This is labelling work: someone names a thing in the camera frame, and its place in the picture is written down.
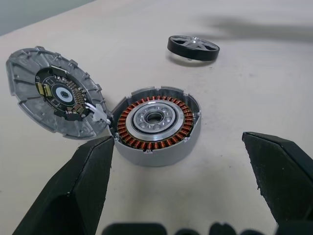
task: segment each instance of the silver wheel rim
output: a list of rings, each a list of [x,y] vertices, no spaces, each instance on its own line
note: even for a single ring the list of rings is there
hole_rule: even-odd
[[[151,115],[158,118],[151,122]],[[184,113],[178,105],[167,100],[154,100],[133,108],[126,118],[126,128],[139,140],[159,141],[174,135],[183,122]]]
[[[171,37],[171,40],[174,43],[178,43],[184,47],[188,47],[191,49],[197,49],[197,50],[206,50],[206,51],[212,51],[212,50],[218,50],[218,47],[214,45],[213,43],[210,43],[209,41],[197,38],[197,37],[189,37],[189,36],[173,36]]]

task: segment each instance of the brushless motor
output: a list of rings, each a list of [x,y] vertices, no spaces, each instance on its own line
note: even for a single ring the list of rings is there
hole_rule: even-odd
[[[183,90],[146,88],[112,111],[118,151],[136,165],[174,164],[191,152],[200,132],[201,109]]]

